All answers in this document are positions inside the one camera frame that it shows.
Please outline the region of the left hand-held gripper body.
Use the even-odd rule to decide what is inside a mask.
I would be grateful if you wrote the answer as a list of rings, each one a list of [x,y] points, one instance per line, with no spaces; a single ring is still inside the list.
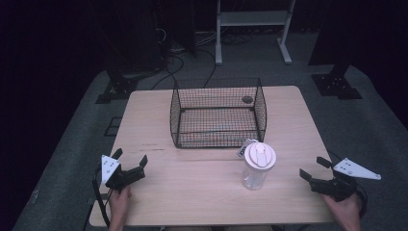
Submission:
[[[101,157],[101,182],[110,189],[121,191],[128,185],[145,177],[144,167],[123,170],[119,160],[103,155]]]

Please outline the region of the clear bottle with white lid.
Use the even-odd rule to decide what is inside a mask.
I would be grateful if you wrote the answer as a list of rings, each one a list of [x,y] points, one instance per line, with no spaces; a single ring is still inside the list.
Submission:
[[[243,154],[242,184],[252,191],[261,189],[276,159],[276,153],[270,145],[264,142],[250,144]]]

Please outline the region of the black square floor frame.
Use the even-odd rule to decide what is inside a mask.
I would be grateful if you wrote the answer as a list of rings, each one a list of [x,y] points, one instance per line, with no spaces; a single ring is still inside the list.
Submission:
[[[113,116],[107,126],[104,136],[105,137],[115,137],[119,130],[121,124],[122,117],[121,116]]]

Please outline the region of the black wire basket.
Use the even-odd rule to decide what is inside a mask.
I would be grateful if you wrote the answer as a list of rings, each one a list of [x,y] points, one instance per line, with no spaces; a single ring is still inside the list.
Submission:
[[[242,102],[244,96],[253,102]],[[170,134],[178,148],[240,147],[262,141],[267,103],[258,78],[179,80],[170,104]]]

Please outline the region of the white tag with dark print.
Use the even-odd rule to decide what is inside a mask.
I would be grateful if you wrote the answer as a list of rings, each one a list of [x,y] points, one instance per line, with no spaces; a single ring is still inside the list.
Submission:
[[[239,148],[239,150],[237,151],[237,156],[240,157],[240,158],[243,158],[245,149],[246,149],[250,144],[255,143],[255,142],[258,142],[258,141],[255,140],[255,139],[246,139],[246,140],[243,142],[242,146],[241,146],[241,147]]]

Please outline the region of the person's right hand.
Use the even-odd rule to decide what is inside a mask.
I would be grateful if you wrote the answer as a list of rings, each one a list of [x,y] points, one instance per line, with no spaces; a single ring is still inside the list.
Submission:
[[[322,194],[320,196],[329,208],[334,220],[340,227],[361,227],[360,222],[360,200],[356,193],[349,198],[336,202],[331,196]]]

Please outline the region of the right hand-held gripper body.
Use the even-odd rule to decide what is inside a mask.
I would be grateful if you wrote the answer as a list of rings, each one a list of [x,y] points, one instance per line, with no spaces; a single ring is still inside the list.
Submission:
[[[349,198],[357,191],[357,178],[381,180],[380,174],[375,173],[361,165],[344,158],[330,168],[333,178],[322,180],[313,178],[309,182],[311,191],[314,193],[333,196],[336,202]]]

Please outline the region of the black stand base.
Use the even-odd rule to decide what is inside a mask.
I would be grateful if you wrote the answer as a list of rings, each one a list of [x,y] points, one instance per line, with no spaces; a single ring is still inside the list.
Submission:
[[[349,64],[335,64],[329,73],[313,74],[312,79],[322,96],[338,99],[361,99],[360,92],[345,79]]]
[[[98,95],[96,104],[108,104],[113,100],[128,99],[130,94],[136,90],[139,80],[137,78],[126,78],[118,72],[109,71],[109,83],[105,90]]]

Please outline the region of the white metal stand frame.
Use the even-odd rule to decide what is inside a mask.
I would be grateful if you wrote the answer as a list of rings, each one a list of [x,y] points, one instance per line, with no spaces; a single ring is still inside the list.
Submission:
[[[293,10],[296,0],[291,0],[285,11],[264,12],[223,12],[221,0],[217,0],[217,26],[216,26],[216,64],[222,64],[221,29],[223,27],[242,26],[282,26],[283,33],[277,43],[285,64],[291,64],[292,58],[286,46],[286,39],[290,29]]]

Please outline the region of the person's left hand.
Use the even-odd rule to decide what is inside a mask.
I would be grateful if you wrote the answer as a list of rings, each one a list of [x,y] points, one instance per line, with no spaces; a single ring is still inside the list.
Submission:
[[[132,193],[130,186],[123,188],[121,191],[112,190],[111,197],[109,199],[111,209],[111,224],[125,224],[131,195]]]

